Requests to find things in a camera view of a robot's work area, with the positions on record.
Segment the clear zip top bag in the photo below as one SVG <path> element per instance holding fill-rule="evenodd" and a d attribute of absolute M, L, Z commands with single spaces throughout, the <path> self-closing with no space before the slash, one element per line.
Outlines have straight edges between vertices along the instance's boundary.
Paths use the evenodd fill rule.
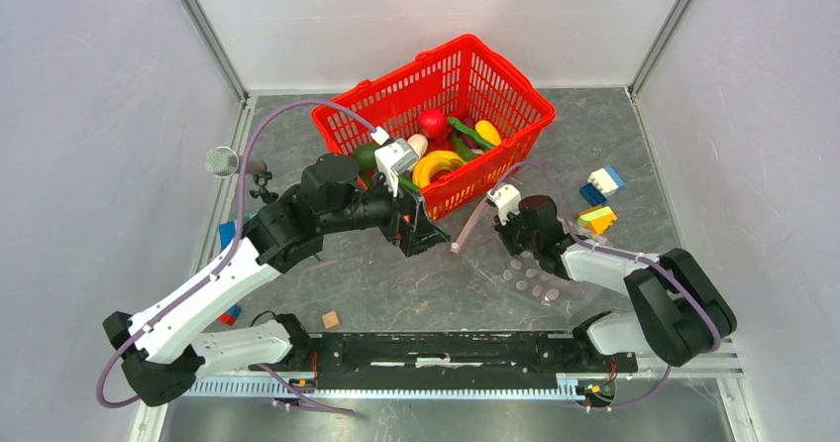
<path fill-rule="evenodd" d="M 510 255 L 495 231 L 497 208 L 482 197 L 462 230 L 450 245 L 495 287 L 535 306 L 551 308 L 567 319 L 575 319 L 586 307 L 604 295 L 601 287 L 572 281 L 544 271 L 533 252 Z"/>

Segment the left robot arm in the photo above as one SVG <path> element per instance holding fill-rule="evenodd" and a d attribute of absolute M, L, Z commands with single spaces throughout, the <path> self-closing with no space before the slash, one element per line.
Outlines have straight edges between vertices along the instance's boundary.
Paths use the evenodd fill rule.
<path fill-rule="evenodd" d="M 450 241 L 427 216 L 420 194 L 394 191 L 382 176 L 361 189 L 359 174 L 349 156 L 321 156 L 171 295 L 134 315 L 115 312 L 104 320 L 116 350 L 109 362 L 121 365 L 136 400 L 163 405 L 199 380 L 245 367 L 303 368 L 311 344 L 294 316 L 222 333 L 205 329 L 241 298 L 320 253 L 325 236 L 376 228 L 406 257 Z"/>

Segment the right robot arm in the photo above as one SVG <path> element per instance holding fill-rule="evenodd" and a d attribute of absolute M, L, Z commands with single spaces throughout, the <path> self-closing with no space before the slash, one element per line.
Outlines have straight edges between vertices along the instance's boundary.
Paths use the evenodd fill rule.
<path fill-rule="evenodd" d="M 612 355 L 652 352 L 672 367 L 716 351 L 738 320 L 696 258 L 673 248 L 635 254 L 564 229 L 547 195 L 521 197 L 496 190 L 494 229 L 509 255 L 530 253 L 545 273 L 593 283 L 629 298 L 632 309 L 581 324 L 572 344 L 575 363 L 596 371 Z"/>

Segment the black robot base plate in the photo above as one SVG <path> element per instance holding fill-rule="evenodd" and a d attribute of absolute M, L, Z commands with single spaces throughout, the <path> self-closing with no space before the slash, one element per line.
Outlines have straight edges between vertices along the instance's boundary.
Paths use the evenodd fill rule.
<path fill-rule="evenodd" d="M 548 389 L 558 375 L 634 373 L 638 363 L 566 332 L 364 332 L 296 339 L 270 367 L 311 373 L 318 389 Z"/>

